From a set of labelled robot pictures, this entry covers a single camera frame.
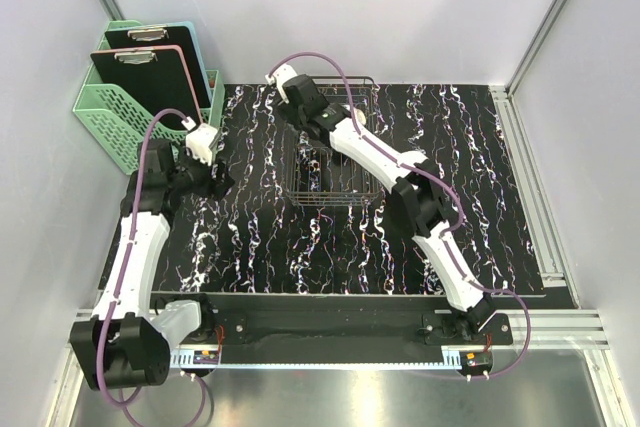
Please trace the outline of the black clipboard blue edge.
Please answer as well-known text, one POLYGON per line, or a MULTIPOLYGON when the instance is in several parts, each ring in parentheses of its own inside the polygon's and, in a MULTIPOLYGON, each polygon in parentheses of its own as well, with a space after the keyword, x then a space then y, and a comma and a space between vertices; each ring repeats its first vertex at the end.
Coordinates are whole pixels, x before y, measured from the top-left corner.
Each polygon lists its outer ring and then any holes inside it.
POLYGON ((151 113, 175 108, 197 117, 212 93, 189 21, 110 28, 108 48, 91 54, 105 83, 122 87, 151 113))

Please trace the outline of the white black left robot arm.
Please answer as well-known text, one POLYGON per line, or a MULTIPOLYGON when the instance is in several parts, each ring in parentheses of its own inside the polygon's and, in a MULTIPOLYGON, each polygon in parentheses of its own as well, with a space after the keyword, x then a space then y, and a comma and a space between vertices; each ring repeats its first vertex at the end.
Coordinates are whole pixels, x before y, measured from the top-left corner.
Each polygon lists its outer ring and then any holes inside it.
POLYGON ((174 300, 150 313, 160 254, 190 195, 219 200, 233 186, 214 140, 182 145, 152 139, 138 149, 143 168, 131 173, 120 203, 120 240, 103 294, 89 319, 72 325, 69 342, 90 389, 162 384, 171 353, 187 339, 208 341, 216 319, 201 297, 174 300))

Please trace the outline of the blue white patterned bowl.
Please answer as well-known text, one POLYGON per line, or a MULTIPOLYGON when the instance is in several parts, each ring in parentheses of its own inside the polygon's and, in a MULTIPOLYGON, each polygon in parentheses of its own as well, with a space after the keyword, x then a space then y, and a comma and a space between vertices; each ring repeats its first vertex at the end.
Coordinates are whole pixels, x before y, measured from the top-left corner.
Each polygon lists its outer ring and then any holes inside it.
POLYGON ((351 113, 351 116, 355 118, 360 124, 362 125, 366 124, 367 117, 362 110, 358 108, 354 108, 350 110, 350 113, 351 113))

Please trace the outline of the black clipboard pink edge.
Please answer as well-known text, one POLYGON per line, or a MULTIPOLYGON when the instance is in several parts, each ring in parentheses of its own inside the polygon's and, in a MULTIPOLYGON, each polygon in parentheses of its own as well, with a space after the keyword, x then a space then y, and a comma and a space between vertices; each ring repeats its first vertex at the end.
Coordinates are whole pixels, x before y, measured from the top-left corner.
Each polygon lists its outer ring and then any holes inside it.
POLYGON ((126 91, 151 115, 176 109, 202 121, 193 81, 179 46, 147 46, 94 51, 90 58, 104 84, 126 91))

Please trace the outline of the right aluminium frame post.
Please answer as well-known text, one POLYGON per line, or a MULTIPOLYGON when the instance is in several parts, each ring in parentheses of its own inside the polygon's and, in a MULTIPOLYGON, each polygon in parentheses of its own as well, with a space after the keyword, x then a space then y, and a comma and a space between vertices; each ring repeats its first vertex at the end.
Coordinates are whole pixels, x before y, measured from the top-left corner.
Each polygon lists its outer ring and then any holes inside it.
POLYGON ((528 44, 521 60, 519 61, 509 82, 505 85, 505 91, 509 96, 514 96, 528 71, 534 64, 547 38, 555 27, 561 14, 564 12, 570 0, 552 0, 546 10, 541 23, 528 44))

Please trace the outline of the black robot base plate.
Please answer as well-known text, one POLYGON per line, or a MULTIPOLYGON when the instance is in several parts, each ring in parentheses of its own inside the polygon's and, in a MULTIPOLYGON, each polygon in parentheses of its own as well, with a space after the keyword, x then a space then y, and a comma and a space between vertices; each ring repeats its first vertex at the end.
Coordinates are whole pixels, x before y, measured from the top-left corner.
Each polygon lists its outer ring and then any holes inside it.
POLYGON ((400 368, 444 359, 442 348, 514 344, 508 316, 478 334, 441 296, 195 293, 224 330, 222 364, 247 368, 400 368))

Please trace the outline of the black marble pattern mat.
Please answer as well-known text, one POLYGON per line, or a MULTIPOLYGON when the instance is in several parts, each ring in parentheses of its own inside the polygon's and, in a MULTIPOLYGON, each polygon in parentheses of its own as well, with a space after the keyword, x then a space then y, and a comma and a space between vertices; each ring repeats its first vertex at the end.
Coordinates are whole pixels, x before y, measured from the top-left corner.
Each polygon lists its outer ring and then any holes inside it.
MULTIPOLYGON (((479 282, 521 296, 544 292, 535 247, 490 90, 481 85, 377 85, 373 131, 438 166, 466 215, 455 240, 479 282)), ((157 292, 438 294, 426 256, 385 214, 301 207, 283 192, 285 123, 273 92, 229 85, 224 159, 235 181, 218 202, 186 199, 161 253, 157 292)))

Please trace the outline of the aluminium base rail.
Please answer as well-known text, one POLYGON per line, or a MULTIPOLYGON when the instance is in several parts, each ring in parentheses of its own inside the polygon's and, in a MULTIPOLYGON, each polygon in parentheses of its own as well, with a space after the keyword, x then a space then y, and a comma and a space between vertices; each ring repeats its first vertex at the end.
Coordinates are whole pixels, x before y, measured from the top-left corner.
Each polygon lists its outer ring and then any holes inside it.
POLYGON ((494 356, 529 350, 601 350, 595 315, 578 311, 496 314, 472 333, 447 312, 208 310, 201 324, 165 309, 144 318, 75 323, 70 344, 85 377, 107 386, 159 385, 172 369, 388 369, 495 373, 494 356))

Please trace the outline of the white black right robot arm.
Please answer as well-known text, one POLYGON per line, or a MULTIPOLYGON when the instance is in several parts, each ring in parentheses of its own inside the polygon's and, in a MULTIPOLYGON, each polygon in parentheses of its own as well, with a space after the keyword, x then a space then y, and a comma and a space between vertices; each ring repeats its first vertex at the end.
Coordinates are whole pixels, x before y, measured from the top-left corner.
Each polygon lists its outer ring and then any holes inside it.
POLYGON ((490 330, 496 313, 490 293, 480 285, 455 244, 445 200, 461 212, 459 198, 419 151, 399 152, 376 137, 354 105, 330 102, 314 79, 289 65, 268 77, 280 97, 281 115, 296 130, 322 142, 371 174, 386 191, 386 212, 392 223, 426 255, 438 276, 449 306, 457 315, 454 331, 476 343, 490 330))

